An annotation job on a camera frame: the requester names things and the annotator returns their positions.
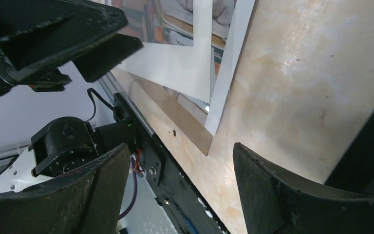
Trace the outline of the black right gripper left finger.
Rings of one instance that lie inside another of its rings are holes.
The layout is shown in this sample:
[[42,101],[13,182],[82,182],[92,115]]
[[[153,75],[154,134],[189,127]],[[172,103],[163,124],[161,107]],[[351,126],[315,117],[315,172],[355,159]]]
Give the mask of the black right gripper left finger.
[[0,193],[0,234],[113,234],[130,167],[121,144],[20,192]]

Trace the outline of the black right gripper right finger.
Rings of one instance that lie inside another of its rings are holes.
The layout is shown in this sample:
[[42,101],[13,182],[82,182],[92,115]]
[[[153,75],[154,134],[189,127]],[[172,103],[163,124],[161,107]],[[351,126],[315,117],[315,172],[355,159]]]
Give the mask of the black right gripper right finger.
[[374,234],[374,195],[332,188],[237,142],[233,163],[250,234]]

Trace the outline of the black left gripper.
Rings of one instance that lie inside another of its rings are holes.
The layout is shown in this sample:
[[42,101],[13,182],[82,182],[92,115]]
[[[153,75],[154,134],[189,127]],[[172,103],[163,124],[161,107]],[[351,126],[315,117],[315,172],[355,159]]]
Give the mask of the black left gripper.
[[90,0],[0,0],[0,97],[18,85],[63,91],[71,79],[59,67],[71,60],[97,81],[143,48],[137,37],[112,36],[127,24],[122,10]]

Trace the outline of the white mat board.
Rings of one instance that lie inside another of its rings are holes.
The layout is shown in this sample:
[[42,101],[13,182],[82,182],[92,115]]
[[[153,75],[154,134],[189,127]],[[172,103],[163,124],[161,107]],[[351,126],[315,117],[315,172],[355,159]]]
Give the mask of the white mat board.
[[243,47],[253,0],[109,0],[124,11],[122,34],[143,48],[119,65],[182,98],[215,135]]

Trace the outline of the cat photo print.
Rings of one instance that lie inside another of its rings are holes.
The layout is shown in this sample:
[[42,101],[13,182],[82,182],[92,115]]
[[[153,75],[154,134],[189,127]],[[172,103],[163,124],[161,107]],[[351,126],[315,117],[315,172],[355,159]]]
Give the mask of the cat photo print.
[[194,16],[201,0],[109,0],[107,5],[128,19],[120,33],[144,46],[119,68],[176,91],[208,113],[236,2],[213,0],[207,18]]

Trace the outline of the brown backing board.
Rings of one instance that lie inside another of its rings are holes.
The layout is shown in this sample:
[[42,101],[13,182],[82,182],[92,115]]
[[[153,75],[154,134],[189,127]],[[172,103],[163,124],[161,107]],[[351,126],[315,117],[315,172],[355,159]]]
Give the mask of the brown backing board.
[[128,94],[142,114],[147,116],[147,105],[154,104],[204,156],[208,156],[213,135],[177,100],[177,92],[134,74],[129,76],[132,81]]

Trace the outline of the black picture frame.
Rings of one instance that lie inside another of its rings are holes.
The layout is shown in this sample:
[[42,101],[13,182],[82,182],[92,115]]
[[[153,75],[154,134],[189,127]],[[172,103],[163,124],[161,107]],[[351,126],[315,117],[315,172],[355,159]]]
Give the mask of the black picture frame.
[[374,111],[325,181],[325,185],[374,195]]

